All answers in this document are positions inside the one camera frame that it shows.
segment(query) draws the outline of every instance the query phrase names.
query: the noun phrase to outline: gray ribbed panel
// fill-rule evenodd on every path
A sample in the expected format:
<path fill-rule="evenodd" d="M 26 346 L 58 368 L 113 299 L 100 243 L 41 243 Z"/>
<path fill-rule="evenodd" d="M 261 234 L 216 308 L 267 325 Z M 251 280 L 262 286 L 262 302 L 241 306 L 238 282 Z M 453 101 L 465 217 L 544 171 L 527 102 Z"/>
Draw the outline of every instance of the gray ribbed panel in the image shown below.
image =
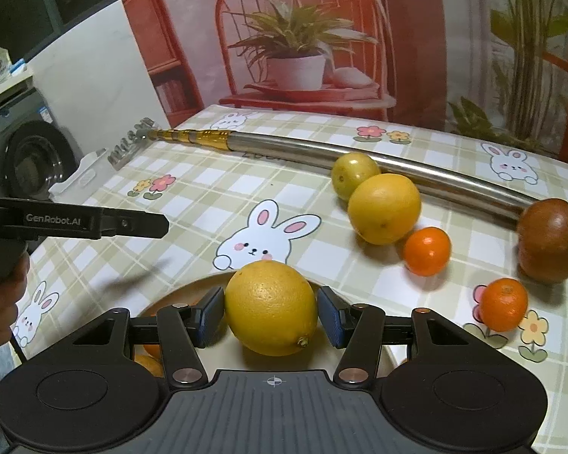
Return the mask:
<path fill-rule="evenodd" d="M 277 377 L 279 385 L 268 381 Z M 200 391 L 173 395 L 159 420 L 106 454 L 426 454 L 363 392 L 323 372 L 222 372 Z M 12 454 L 29 454 L 16 448 Z"/>

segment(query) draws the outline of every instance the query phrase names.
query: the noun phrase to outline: checkered tablecloth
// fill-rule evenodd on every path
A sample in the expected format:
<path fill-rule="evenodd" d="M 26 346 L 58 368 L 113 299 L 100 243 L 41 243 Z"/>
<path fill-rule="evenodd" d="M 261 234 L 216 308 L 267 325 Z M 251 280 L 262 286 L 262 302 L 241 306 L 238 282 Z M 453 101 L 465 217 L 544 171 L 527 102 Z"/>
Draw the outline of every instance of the checkered tablecloth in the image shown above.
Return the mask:
<path fill-rule="evenodd" d="M 539 198 L 568 200 L 568 165 L 529 154 L 527 171 L 532 170 L 536 179 L 508 182 L 491 169 L 493 155 L 487 146 L 441 132 L 220 106 L 209 107 L 183 127 L 230 127 L 349 145 L 460 171 Z M 508 154 L 507 148 L 494 147 Z M 521 176 L 517 163 L 509 165 L 518 167 L 514 176 Z M 277 204 L 275 225 L 299 215 L 320 217 L 316 230 L 291 240 L 286 260 L 307 278 L 330 285 L 353 302 L 372 303 L 394 315 L 409 315 L 416 307 L 434 309 L 533 371 L 549 398 L 534 447 L 548 454 L 568 453 L 568 281 L 553 288 L 523 281 L 530 294 L 527 330 L 486 337 L 473 312 L 480 286 L 500 277 L 521 278 L 511 227 L 495 224 L 488 215 L 424 198 L 419 225 L 446 230 L 453 257 L 441 275 L 414 277 L 404 270 L 395 247 L 358 241 L 327 171 L 254 155 L 155 143 L 113 176 L 87 204 L 160 212 L 169 218 L 171 229 L 161 240 L 47 239 L 32 256 L 20 308 L 47 302 L 51 295 L 56 304 L 46 305 L 50 310 L 42 315 L 24 348 L 26 354 L 38 353 L 110 308 L 124 306 L 139 314 L 181 285 L 221 271 L 214 264 L 218 247 L 246 227 L 253 208 L 265 200 Z M 270 249 L 271 243 L 265 240 L 265 247 Z M 127 285 L 133 291 L 122 292 Z M 43 292 L 35 295 L 35 303 L 37 288 Z M 530 331 L 530 324 L 536 324 L 536 332 Z M 392 353 L 401 359 L 404 350 L 393 347 Z"/>

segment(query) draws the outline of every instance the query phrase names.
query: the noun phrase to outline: beige plate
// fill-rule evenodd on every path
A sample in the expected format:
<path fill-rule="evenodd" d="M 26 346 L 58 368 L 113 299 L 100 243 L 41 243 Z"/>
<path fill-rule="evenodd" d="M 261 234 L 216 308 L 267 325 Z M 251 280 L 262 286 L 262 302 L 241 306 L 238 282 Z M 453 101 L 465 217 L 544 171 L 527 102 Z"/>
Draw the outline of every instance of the beige plate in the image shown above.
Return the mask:
<path fill-rule="evenodd" d="M 143 315 L 151 315 L 165 306 L 172 304 L 192 305 L 204 294 L 215 286 L 226 287 L 234 272 L 218 273 L 188 285 L 178 288 L 151 307 L 147 308 Z M 319 284 L 309 281 L 316 290 Z M 137 353 L 145 353 L 142 347 Z M 254 353 L 244 347 L 231 333 L 229 327 L 223 323 L 212 345 L 204 349 L 197 349 L 198 356 L 206 369 L 206 374 L 212 378 L 218 369 L 230 370 L 261 370 L 269 372 L 282 372 L 287 370 L 310 370 L 323 369 L 330 377 L 334 373 L 344 350 L 333 348 L 328 342 L 326 333 L 318 324 L 309 346 L 289 356 L 264 356 Z M 391 359 L 386 350 L 381 354 L 379 364 L 379 376 L 387 375 L 393 368 Z"/>

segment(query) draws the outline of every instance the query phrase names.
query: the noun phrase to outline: silver tube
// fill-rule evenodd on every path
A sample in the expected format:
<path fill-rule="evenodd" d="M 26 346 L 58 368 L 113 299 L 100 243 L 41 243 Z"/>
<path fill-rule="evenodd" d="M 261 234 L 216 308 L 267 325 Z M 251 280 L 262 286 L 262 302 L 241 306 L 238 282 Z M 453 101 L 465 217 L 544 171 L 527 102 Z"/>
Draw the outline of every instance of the silver tube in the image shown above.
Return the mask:
<path fill-rule="evenodd" d="M 229 134 L 227 146 L 237 152 L 266 155 L 324 169 L 332 168 L 341 155 L 350 152 L 368 154 L 382 172 L 407 176 L 426 195 L 513 222 L 517 222 L 521 213 L 538 201 L 529 195 L 465 174 L 357 148 L 238 131 Z"/>

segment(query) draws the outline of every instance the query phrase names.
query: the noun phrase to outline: white rabbit print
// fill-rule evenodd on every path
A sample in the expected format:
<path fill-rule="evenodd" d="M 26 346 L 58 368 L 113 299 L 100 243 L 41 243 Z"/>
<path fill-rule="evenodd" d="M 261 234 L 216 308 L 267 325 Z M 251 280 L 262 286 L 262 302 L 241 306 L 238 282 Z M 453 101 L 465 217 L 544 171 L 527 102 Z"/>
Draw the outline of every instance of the white rabbit print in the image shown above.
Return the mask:
<path fill-rule="evenodd" d="M 505 155 L 499 147 L 488 143 L 482 143 L 482 148 L 492 156 L 491 169 L 504 181 L 520 179 L 529 185 L 535 185 L 538 182 L 537 173 L 525 162 L 527 156 L 521 150 L 510 150 Z"/>
<path fill-rule="evenodd" d="M 292 251 L 291 241 L 311 234 L 321 223 L 317 215 L 297 215 L 275 225 L 278 211 L 274 200 L 257 204 L 248 216 L 247 226 L 217 248 L 212 261 L 215 268 L 238 270 L 259 260 L 286 263 Z"/>
<path fill-rule="evenodd" d="M 47 282 L 45 281 L 38 285 L 30 305 L 23 310 L 15 323 L 15 327 L 12 329 L 12 334 L 21 345 L 21 348 L 25 348 L 34 336 L 36 336 L 36 330 L 38 329 L 42 315 L 50 311 L 59 299 L 59 294 L 56 292 L 42 298 L 46 288 Z"/>
<path fill-rule="evenodd" d="M 247 116 L 244 114 L 238 114 L 237 112 L 231 112 L 223 116 L 216 123 L 211 124 L 209 129 L 237 129 L 247 120 Z"/>

